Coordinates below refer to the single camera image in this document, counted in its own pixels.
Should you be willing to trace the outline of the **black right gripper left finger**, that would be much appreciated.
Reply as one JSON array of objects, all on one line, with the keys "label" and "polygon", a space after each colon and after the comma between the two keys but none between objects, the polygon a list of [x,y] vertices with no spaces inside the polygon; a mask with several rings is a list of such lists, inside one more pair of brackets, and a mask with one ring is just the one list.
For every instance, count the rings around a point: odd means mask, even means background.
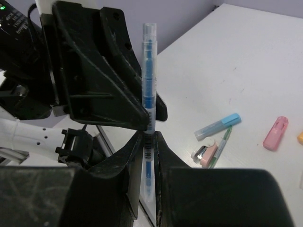
[{"label": "black right gripper left finger", "polygon": [[0,169],[3,227],[131,227],[138,214],[143,134],[89,170]]}]

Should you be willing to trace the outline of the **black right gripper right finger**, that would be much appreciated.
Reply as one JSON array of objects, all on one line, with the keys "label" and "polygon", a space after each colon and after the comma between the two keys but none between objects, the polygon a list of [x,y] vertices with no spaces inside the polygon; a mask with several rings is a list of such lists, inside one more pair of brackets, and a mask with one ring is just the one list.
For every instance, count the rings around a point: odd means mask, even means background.
[{"label": "black right gripper right finger", "polygon": [[192,168],[153,139],[156,224],[159,227],[291,227],[274,177],[262,169]]}]

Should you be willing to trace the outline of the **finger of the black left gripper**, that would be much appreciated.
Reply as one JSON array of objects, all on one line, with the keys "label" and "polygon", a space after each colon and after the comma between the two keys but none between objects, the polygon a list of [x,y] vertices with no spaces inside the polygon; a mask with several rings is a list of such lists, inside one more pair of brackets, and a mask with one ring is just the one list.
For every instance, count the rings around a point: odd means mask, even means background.
[{"label": "finger of the black left gripper", "polygon": [[147,122],[142,101],[142,70],[130,42],[124,12],[103,7],[99,11],[100,122]]}]

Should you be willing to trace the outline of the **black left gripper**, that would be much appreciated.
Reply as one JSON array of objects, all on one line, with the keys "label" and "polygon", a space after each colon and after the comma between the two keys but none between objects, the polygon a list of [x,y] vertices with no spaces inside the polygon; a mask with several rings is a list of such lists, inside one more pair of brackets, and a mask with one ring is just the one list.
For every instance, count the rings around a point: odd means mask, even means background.
[{"label": "black left gripper", "polygon": [[82,124],[144,131],[147,122],[100,122],[99,9],[94,1],[41,1],[42,28],[0,2],[0,105],[16,118],[69,114]]}]

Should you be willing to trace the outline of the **blue pen clear barrel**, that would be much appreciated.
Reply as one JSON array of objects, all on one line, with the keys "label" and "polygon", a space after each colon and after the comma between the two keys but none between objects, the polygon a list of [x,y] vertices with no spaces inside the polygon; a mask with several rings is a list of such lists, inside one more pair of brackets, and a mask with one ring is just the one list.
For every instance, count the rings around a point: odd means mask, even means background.
[{"label": "blue pen clear barrel", "polygon": [[157,24],[143,24],[142,46],[142,105],[148,113],[149,122],[144,132],[144,200],[151,202],[154,197],[153,186],[153,135],[156,125],[156,76],[157,76]]}]

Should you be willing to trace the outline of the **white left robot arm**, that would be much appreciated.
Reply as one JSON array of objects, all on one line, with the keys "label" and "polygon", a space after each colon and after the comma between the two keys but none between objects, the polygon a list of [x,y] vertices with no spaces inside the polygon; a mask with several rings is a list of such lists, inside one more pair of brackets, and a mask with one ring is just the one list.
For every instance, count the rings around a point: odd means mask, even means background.
[{"label": "white left robot arm", "polygon": [[78,123],[143,131],[142,70],[121,9],[36,3],[41,25],[0,3],[0,145],[56,160],[63,130],[26,124],[59,108]]}]

